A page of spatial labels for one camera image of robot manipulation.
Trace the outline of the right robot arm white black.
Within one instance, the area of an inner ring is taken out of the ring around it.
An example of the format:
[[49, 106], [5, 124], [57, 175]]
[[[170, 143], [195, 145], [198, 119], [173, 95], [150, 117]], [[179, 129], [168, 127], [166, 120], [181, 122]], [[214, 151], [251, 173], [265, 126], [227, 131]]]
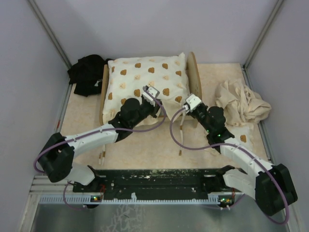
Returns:
[[216, 178], [221, 191], [235, 188], [255, 200], [263, 213], [273, 216], [298, 200], [289, 173], [283, 164], [274, 165], [253, 154], [226, 128], [221, 107], [208, 108], [201, 103], [192, 108], [184, 105], [186, 113], [196, 119], [208, 132], [207, 140], [221, 155], [236, 162], [240, 168], [228, 168]]

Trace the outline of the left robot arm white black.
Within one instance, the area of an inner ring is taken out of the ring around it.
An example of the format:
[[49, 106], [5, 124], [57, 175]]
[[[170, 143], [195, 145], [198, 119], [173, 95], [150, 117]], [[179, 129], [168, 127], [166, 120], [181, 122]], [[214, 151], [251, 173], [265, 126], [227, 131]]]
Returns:
[[160, 100], [127, 99], [115, 118], [99, 128], [72, 136], [63, 136], [59, 132], [53, 134], [34, 165], [39, 164], [52, 183], [61, 180], [77, 182], [94, 192], [100, 187], [100, 179], [96, 177], [94, 169], [75, 163], [73, 159], [93, 148], [127, 138], [145, 118], [156, 116], [161, 106]]

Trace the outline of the cream crumpled blanket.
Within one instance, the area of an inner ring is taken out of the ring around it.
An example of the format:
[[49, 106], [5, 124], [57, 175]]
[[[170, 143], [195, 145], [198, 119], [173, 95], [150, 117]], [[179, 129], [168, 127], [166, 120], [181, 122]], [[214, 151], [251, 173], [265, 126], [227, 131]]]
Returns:
[[232, 126], [257, 124], [266, 119], [272, 109], [240, 79], [219, 84], [215, 91], [215, 103], [223, 108], [226, 123]]

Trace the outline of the small bear print cloth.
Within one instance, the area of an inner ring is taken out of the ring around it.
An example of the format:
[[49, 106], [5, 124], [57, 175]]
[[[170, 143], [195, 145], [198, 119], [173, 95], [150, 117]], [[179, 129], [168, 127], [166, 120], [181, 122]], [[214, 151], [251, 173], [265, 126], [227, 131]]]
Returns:
[[218, 134], [213, 135], [213, 133], [208, 133], [206, 135], [206, 139], [209, 142], [209, 145], [218, 144], [218, 143], [226, 143], [228, 138], [237, 139], [237, 141], [248, 149], [253, 149], [253, 145], [251, 142], [253, 136], [254, 126], [251, 124], [243, 125], [243, 126], [226, 126], [225, 129]]

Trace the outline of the black cloth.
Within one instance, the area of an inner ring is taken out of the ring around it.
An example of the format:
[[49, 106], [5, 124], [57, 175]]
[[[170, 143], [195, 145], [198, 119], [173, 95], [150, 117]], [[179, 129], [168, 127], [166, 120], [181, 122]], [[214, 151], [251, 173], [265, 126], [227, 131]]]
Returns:
[[92, 54], [81, 59], [68, 69], [69, 84], [75, 84], [74, 94], [88, 97], [101, 93], [104, 66], [108, 61], [100, 55]]

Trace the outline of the right aluminium corner rail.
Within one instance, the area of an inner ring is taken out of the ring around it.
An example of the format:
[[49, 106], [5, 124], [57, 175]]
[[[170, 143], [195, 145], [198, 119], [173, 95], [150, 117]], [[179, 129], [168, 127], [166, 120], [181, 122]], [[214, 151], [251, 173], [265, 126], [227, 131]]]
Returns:
[[246, 58], [244, 64], [243, 64], [243, 70], [247, 70], [251, 63], [253, 62], [254, 57], [256, 56], [259, 48], [261, 47], [264, 39], [266, 38], [270, 28], [272, 27], [275, 19], [277, 18], [277, 16], [280, 13], [280, 10], [283, 6], [283, 4], [285, 3], [285, 0], [277, 0], [276, 4], [274, 5], [272, 11], [270, 12], [270, 15], [268, 16], [262, 30], [260, 31], [257, 40], [255, 41], [248, 57]]

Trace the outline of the aluminium corner rail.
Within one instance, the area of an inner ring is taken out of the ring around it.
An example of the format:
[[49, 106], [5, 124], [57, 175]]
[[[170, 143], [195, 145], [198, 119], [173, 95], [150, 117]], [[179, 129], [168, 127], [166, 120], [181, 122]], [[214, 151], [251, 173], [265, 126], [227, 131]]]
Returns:
[[34, 15], [37, 17], [39, 23], [43, 27], [44, 31], [47, 33], [48, 38], [52, 42], [57, 53], [60, 55], [62, 61], [65, 63], [66, 67], [69, 69], [72, 66], [72, 64], [71, 64], [65, 50], [63, 49], [59, 40], [57, 39], [56, 34], [54, 33], [54, 31], [52, 30], [51, 26], [49, 25], [47, 19], [45, 18], [44, 14], [42, 13], [40, 7], [38, 6], [38, 4], [36, 3], [35, 0], [28, 0], [27, 2], [29, 4], [29, 6], [31, 7]]
[[285, 0], [277, 0], [276, 4], [274, 5], [272, 11], [270, 12], [270, 15], [268, 16], [262, 30], [260, 31], [257, 40], [255, 41], [248, 57], [246, 58], [244, 64], [243, 64], [243, 70], [247, 70], [251, 63], [253, 62], [254, 57], [256, 56], [259, 48], [261, 47], [264, 39], [266, 38], [270, 28], [272, 27], [275, 19], [277, 18], [277, 16], [280, 13], [280, 10], [283, 6], [283, 4], [285, 3]]

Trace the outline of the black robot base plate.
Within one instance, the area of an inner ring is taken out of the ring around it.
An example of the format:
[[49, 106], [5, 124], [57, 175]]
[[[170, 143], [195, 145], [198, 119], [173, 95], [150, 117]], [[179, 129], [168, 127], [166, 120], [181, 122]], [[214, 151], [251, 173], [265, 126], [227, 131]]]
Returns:
[[145, 170], [97, 170], [95, 182], [88, 186], [73, 184], [74, 193], [102, 193], [123, 199], [130, 193], [142, 196], [207, 197], [215, 192], [231, 192], [224, 184], [221, 169], [145, 169]]

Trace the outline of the left aluminium corner rail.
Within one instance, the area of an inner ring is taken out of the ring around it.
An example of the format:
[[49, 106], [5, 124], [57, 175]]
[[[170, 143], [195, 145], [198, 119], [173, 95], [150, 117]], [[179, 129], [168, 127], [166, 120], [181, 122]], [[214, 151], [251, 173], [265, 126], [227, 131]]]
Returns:
[[52, 42], [57, 53], [60, 55], [62, 61], [65, 63], [66, 67], [69, 69], [72, 66], [72, 64], [71, 64], [65, 50], [63, 49], [59, 40], [57, 39], [56, 34], [54, 33], [54, 31], [52, 30], [51, 26], [49, 25], [47, 19], [45, 18], [44, 14], [42, 13], [40, 7], [38, 6], [38, 4], [36, 3], [35, 0], [28, 0], [27, 2], [29, 4], [29, 6], [31, 7], [34, 15], [37, 17], [39, 23], [43, 27], [44, 31], [47, 33], [48, 38]]

